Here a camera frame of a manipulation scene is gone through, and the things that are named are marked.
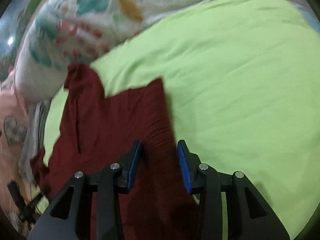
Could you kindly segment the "light green bed sheet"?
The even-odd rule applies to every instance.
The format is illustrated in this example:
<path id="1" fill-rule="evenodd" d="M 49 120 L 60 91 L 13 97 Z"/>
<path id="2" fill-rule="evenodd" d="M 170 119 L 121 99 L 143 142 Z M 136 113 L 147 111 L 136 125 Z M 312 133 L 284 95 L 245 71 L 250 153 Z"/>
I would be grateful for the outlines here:
<path id="1" fill-rule="evenodd" d="M 319 205 L 319 33 L 285 0 L 215 0 L 177 12 L 87 65 L 105 96 L 163 82 L 175 146 L 240 170 L 291 239 Z M 68 97 L 52 101 L 60 117 Z"/>

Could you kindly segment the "folded grey towel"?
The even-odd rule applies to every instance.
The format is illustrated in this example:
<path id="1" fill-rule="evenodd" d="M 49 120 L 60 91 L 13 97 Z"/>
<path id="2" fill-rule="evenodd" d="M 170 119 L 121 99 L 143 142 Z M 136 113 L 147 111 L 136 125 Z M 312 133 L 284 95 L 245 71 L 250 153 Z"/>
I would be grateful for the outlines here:
<path id="1" fill-rule="evenodd" d="M 39 150 L 43 148 L 44 129 L 50 103 L 50 101 L 45 100 L 29 107 L 27 134 L 18 163 L 18 171 L 20 176 L 31 184 L 34 183 L 34 176 L 30 161 L 34 159 Z"/>

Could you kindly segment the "dark red knit sweater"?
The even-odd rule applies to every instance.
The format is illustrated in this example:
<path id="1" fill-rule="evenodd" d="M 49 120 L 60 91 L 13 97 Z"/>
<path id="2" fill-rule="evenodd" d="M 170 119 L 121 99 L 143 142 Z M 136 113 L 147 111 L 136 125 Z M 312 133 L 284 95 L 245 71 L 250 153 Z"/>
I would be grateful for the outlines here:
<path id="1" fill-rule="evenodd" d="M 133 190 L 120 196 L 126 239 L 192 239 L 197 205 L 183 185 L 163 82 L 106 97 L 97 73 L 71 64 L 60 136 L 48 165 L 45 150 L 31 161 L 34 179 L 53 199 L 77 172 L 100 172 L 139 140 L 144 153 Z"/>

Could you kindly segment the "white floral quilt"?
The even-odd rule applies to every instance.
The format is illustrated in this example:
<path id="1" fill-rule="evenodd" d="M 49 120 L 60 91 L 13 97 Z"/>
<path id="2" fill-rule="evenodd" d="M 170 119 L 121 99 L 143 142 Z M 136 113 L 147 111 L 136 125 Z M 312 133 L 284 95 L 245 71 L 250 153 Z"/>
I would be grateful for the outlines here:
<path id="1" fill-rule="evenodd" d="M 211 0 L 46 0 L 25 33 L 14 84 L 28 100 L 52 98 L 67 67 L 91 63 L 160 19 Z M 307 0 L 287 0 L 319 29 Z"/>

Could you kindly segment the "pink heart print quilt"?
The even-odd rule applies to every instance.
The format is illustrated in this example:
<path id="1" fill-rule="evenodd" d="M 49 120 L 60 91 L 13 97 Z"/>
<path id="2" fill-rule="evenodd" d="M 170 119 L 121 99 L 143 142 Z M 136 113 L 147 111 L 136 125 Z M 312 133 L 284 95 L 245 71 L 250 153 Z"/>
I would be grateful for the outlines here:
<path id="1" fill-rule="evenodd" d="M 23 200 L 31 201 L 31 187 L 35 185 L 24 180 L 18 171 L 18 163 L 27 134 L 29 103 L 15 86 L 15 71 L 11 71 L 1 82 L 1 209 L 14 229 L 27 236 L 30 226 L 22 222 L 19 209 L 15 204 L 7 185 L 16 182 Z"/>

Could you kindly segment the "gold framed wall painting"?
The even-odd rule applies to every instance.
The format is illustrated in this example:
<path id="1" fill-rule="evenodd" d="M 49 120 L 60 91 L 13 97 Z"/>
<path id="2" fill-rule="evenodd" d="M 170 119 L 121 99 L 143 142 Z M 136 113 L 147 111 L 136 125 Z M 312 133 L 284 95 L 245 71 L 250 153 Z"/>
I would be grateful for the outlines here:
<path id="1" fill-rule="evenodd" d="M 22 37 L 42 0 L 12 0 L 1 16 L 1 81 L 14 67 Z"/>

